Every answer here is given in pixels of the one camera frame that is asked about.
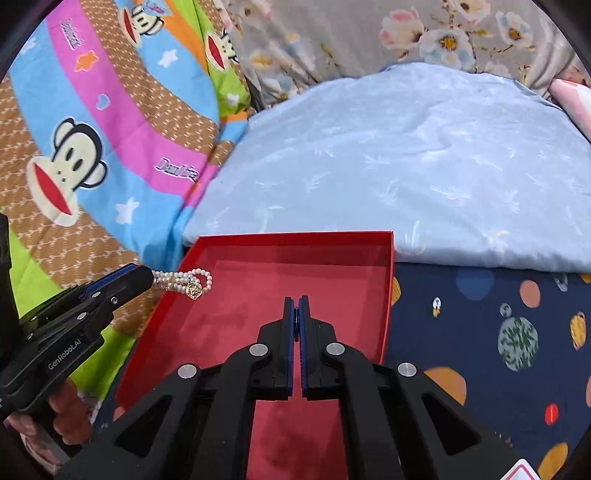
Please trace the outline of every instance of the silver screw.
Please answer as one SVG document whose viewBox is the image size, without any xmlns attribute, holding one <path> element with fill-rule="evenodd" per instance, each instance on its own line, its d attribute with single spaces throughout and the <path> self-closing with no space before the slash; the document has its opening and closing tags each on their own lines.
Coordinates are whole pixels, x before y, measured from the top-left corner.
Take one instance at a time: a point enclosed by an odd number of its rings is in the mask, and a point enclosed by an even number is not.
<svg viewBox="0 0 591 480">
<path fill-rule="evenodd" d="M 397 370 L 403 377 L 414 377 L 417 374 L 417 367 L 408 362 L 400 364 Z"/>
<path fill-rule="evenodd" d="M 343 355 L 345 346 L 342 343 L 329 343 L 326 345 L 326 351 L 331 355 Z"/>
<path fill-rule="evenodd" d="M 269 347 L 264 343 L 255 343 L 248 349 L 252 356 L 263 356 L 269 351 Z"/>
<path fill-rule="evenodd" d="M 191 364 L 182 365 L 178 368 L 177 373 L 180 378 L 193 378 L 197 374 L 197 367 Z"/>
</svg>

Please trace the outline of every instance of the white label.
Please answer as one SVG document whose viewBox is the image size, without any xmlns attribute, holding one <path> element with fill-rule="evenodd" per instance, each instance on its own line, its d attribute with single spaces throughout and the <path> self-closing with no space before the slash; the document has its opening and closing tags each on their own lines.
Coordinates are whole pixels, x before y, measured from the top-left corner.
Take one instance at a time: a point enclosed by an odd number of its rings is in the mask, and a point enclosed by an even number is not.
<svg viewBox="0 0 591 480">
<path fill-rule="evenodd" d="M 540 480 L 540 477 L 523 458 L 519 460 L 501 480 Z"/>
</svg>

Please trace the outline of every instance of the light blue blanket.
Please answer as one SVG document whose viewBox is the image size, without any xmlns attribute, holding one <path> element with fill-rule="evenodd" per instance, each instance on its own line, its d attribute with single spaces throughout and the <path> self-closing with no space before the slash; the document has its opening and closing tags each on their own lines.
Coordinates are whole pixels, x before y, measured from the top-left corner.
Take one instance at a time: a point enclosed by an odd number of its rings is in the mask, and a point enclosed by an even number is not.
<svg viewBox="0 0 591 480">
<path fill-rule="evenodd" d="M 425 63 L 256 115 L 184 232 L 393 230 L 397 261 L 591 271 L 591 145 L 512 80 Z"/>
</svg>

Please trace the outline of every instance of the pearl necklace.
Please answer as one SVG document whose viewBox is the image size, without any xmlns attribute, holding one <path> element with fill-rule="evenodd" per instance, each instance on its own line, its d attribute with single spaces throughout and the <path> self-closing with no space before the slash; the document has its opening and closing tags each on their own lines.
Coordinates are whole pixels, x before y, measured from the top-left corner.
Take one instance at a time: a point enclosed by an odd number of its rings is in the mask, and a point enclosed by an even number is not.
<svg viewBox="0 0 591 480">
<path fill-rule="evenodd" d="M 152 270 L 154 281 L 152 286 L 157 290 L 175 291 L 185 294 L 192 300 L 197 300 L 202 294 L 212 289 L 213 277 L 202 268 L 195 268 L 188 272 L 161 272 Z M 205 277 L 205 286 L 195 275 Z"/>
</svg>

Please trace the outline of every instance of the pink stripe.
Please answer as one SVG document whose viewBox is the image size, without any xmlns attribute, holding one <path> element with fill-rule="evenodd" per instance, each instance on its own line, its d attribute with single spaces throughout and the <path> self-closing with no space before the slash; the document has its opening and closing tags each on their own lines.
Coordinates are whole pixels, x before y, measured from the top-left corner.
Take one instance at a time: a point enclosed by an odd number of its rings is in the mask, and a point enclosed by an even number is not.
<svg viewBox="0 0 591 480">
<path fill-rule="evenodd" d="M 188 205 L 197 205 L 201 201 L 201 198 L 205 193 L 207 185 L 209 185 L 209 182 L 216 177 L 217 172 L 219 170 L 220 168 L 217 165 L 207 164 L 205 166 L 203 173 L 199 177 L 199 183 L 197 184 L 197 188 L 193 192 L 191 198 L 189 198 L 189 200 L 187 201 Z"/>
<path fill-rule="evenodd" d="M 70 20 L 83 41 L 82 47 L 72 50 L 60 23 Z M 48 16 L 47 24 L 56 56 L 80 100 L 107 136 L 116 155 L 125 167 L 143 178 L 154 190 L 176 194 L 186 200 L 194 184 L 188 179 L 171 177 L 157 171 L 162 158 L 174 165 L 187 165 L 203 172 L 206 156 L 187 150 L 161 137 L 152 129 L 133 100 L 123 89 L 115 69 L 90 22 L 76 0 L 66 0 Z M 77 57 L 93 50 L 99 60 L 86 72 L 74 72 Z M 99 95 L 106 95 L 111 104 L 100 111 L 96 108 Z"/>
</svg>

